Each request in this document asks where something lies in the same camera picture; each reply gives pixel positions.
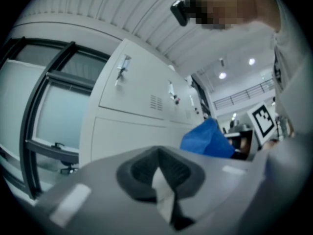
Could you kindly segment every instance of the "metal railing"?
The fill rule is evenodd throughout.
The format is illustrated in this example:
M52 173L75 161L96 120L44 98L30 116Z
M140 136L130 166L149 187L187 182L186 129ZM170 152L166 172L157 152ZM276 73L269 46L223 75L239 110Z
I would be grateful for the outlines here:
M226 108L226 107L241 103L241 102L249 100L253 97L256 97L256 96L262 95L266 92L269 92L273 89L274 89L273 79L267 80L261 84L253 86L247 90L244 90L244 91L236 93L232 96L228 96L228 97L222 98L218 101L215 101L214 102L215 109L220 110L222 108Z

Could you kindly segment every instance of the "white cabinet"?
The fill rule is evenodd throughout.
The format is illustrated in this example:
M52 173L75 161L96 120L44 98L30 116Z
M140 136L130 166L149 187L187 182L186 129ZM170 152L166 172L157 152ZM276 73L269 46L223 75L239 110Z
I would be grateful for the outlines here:
M183 136L202 122L197 91L150 52L124 40L91 93L79 164L150 145L179 148Z

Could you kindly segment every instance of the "railing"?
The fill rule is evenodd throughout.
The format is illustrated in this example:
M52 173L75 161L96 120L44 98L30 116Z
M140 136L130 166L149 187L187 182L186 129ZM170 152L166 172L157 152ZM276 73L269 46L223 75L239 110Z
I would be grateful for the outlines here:
M226 108L226 107L241 103L243 101L249 100L253 97L262 95L273 89L274 89L274 81L273 79L270 79L270 80L263 82L262 84L258 84L247 90L236 93L232 96L228 96L218 101L215 101L214 105L215 105L215 108L219 110L219 109Z

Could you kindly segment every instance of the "window frame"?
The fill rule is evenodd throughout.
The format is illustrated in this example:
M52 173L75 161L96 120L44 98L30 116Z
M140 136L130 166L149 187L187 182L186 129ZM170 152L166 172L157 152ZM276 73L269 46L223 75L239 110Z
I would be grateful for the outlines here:
M38 79L28 99L22 118L19 146L20 165L24 182L21 182L19 179L11 175L5 170L5 168L3 168L3 166L0 168L3 175L10 183L28 194L31 199L36 199L43 192L37 170L36 153L72 164L78 163L79 156L78 153L57 149L32 140L36 112L46 91L47 85L53 81L55 83L67 84L77 87L80 90L91 92L95 85L95 81L61 72L61 69L75 53L87 55L91 58L105 62L108 61L110 56L100 51L76 45L75 42L66 43L55 40L22 37L20 39L9 39L2 47L0 69L6 60L14 60L26 45L57 47L60 51L46 66L44 72Z

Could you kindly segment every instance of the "blue cloth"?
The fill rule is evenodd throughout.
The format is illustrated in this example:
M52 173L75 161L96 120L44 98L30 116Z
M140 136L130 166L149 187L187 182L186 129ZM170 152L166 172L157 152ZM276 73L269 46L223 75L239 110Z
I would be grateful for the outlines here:
M187 133L181 141L180 148L219 158L230 158L235 152L235 148L229 144L212 118Z

